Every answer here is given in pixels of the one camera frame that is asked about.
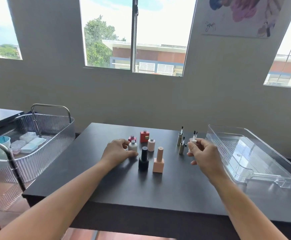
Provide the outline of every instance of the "forearm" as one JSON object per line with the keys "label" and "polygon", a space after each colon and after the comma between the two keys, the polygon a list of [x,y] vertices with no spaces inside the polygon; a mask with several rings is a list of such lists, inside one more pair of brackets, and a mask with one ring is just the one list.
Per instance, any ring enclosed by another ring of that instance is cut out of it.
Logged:
{"label": "forearm", "polygon": [[287,240],[230,179],[214,185],[241,240]]}
{"label": "forearm", "polygon": [[61,239],[110,170],[111,166],[100,161],[7,225],[0,231],[0,240]]}

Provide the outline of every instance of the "black nail polish bottle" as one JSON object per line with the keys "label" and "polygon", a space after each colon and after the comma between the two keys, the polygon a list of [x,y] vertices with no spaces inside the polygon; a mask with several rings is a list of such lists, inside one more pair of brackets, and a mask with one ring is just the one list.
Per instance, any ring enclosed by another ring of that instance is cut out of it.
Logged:
{"label": "black nail polish bottle", "polygon": [[139,157],[139,170],[147,171],[149,168],[149,159],[148,159],[148,148],[142,147],[142,154]]}

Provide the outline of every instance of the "butterfly drawing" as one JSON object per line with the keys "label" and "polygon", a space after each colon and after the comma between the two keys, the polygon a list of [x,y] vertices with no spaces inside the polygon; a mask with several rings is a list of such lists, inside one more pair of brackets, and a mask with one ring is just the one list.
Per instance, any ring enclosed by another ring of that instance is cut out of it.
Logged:
{"label": "butterfly drawing", "polygon": [[206,32],[208,32],[211,27],[213,28],[214,31],[216,30],[215,23],[210,24],[209,22],[206,22],[206,25],[207,25]]}

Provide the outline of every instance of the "cable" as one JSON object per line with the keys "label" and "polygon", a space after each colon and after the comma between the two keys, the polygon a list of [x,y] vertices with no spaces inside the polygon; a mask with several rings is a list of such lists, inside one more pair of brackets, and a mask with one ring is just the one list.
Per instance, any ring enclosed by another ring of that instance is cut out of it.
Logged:
{"label": "cable", "polygon": [[277,82],[279,82],[279,79],[281,78],[281,75],[282,75],[282,73],[284,72],[285,67],[287,66],[287,61],[289,60],[290,55],[291,55],[291,50],[290,50],[290,52],[289,52],[289,54],[288,54],[288,56],[287,56],[287,60],[286,60],[286,62],[285,62],[285,64],[284,64],[283,70],[281,71],[281,73],[280,73],[280,75],[279,75],[279,78],[278,78]]}

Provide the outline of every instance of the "cart handle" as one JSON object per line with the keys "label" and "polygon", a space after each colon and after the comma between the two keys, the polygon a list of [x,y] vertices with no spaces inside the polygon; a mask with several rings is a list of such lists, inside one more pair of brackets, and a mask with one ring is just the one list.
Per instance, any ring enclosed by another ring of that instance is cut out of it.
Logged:
{"label": "cart handle", "polygon": [[35,127],[37,129],[37,132],[39,134],[39,136],[41,136],[41,131],[39,130],[39,126],[38,126],[38,123],[37,123],[37,117],[36,117],[36,114],[34,112],[34,108],[36,106],[42,106],[42,107],[55,107],[55,108],[64,108],[67,110],[68,112],[68,116],[69,116],[69,124],[71,124],[71,114],[70,114],[70,111],[68,110],[67,107],[64,107],[64,106],[61,106],[61,105],[52,105],[52,104],[33,104],[31,106],[31,112],[32,112],[32,115],[33,115],[33,118],[34,118],[34,123],[35,123]]}
{"label": "cart handle", "polygon": [[1,143],[0,143],[0,149],[3,150],[4,153],[7,155],[9,165],[12,168],[12,173],[16,177],[16,180],[18,181],[20,188],[24,192],[25,191],[24,181],[23,181],[23,178],[19,172],[17,165],[15,164],[12,152],[5,145],[2,145]]}

